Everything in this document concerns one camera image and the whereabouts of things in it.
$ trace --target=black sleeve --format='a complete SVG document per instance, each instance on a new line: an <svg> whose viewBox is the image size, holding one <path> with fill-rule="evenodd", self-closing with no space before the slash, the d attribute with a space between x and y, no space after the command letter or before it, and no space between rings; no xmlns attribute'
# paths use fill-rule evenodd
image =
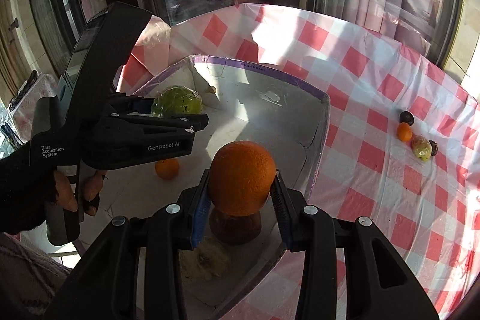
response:
<svg viewBox="0 0 480 320"><path fill-rule="evenodd" d="M44 202L55 201L54 167L30 167L30 144L0 160L0 232L15 235L45 220Z"/></svg>

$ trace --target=silver screw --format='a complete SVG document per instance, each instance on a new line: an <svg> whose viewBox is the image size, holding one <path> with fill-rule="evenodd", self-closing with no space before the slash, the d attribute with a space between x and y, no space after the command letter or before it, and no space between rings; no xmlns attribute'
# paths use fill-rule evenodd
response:
<svg viewBox="0 0 480 320"><path fill-rule="evenodd" d="M166 212L170 214L175 214L180 211L180 205L177 204L170 204L166 207Z"/></svg>
<svg viewBox="0 0 480 320"><path fill-rule="evenodd" d="M116 216L112 219L112 224L114 226L123 226L123 224L127 221L127 219L123 216Z"/></svg>
<svg viewBox="0 0 480 320"><path fill-rule="evenodd" d="M318 213L318 209L316 206L314 205L307 205L303 208L303 211L307 214L317 214Z"/></svg>
<svg viewBox="0 0 480 320"><path fill-rule="evenodd" d="M368 217L365 217L365 216L359 217L358 222L362 226L371 226L371 219L369 219Z"/></svg>

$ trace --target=tablecloth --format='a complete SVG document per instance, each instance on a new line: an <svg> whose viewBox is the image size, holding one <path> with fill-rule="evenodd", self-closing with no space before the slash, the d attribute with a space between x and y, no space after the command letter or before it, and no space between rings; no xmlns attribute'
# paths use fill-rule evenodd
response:
<svg viewBox="0 0 480 320"><path fill-rule="evenodd" d="M32 133L33 115L35 113L35 105L42 97L54 97L56 93L57 82L52 75L40 74L37 81L25 94L25 97L9 115L15 125L20 140L26 142L30 140Z"/></svg>
<svg viewBox="0 0 480 320"><path fill-rule="evenodd" d="M328 93L331 125L310 202L344 220L370 216L445 318L480 270L476 100L414 50L313 12L241 4L183 22L169 38L161 23L154 18L139 39L121 89L134 92L168 64L203 54L269 64ZM403 110L414 114L415 134L438 143L428 162L395 136ZM287 253L224 319L293 319L302 267L302 253ZM340 250L337 269L341 319Z"/></svg>

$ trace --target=small orange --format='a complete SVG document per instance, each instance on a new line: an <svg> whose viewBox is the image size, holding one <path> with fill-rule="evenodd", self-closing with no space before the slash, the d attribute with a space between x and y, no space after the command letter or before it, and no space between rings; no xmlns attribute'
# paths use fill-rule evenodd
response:
<svg viewBox="0 0 480 320"><path fill-rule="evenodd" d="M275 178L275 162L262 146L234 141L218 150L210 166L208 194L222 213L249 216L260 210Z"/></svg>
<svg viewBox="0 0 480 320"><path fill-rule="evenodd" d="M412 139L413 133L410 129L410 125L406 122L401 122L398 124L397 136L400 140L408 142Z"/></svg>
<svg viewBox="0 0 480 320"><path fill-rule="evenodd" d="M175 158L159 160L155 163L155 172L160 178L166 181L175 178L179 173L179 168L179 162Z"/></svg>

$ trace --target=plastic-wrapped green fruit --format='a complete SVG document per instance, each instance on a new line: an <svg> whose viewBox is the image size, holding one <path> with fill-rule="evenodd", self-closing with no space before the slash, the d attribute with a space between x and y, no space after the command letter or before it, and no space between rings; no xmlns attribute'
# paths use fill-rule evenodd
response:
<svg viewBox="0 0 480 320"><path fill-rule="evenodd" d="M414 136L412 139L412 151L413 154L422 159L424 162L431 157L431 144L423 136Z"/></svg>
<svg viewBox="0 0 480 320"><path fill-rule="evenodd" d="M170 86L159 93L151 108L155 117L170 118L175 115L200 114L202 98L185 86Z"/></svg>

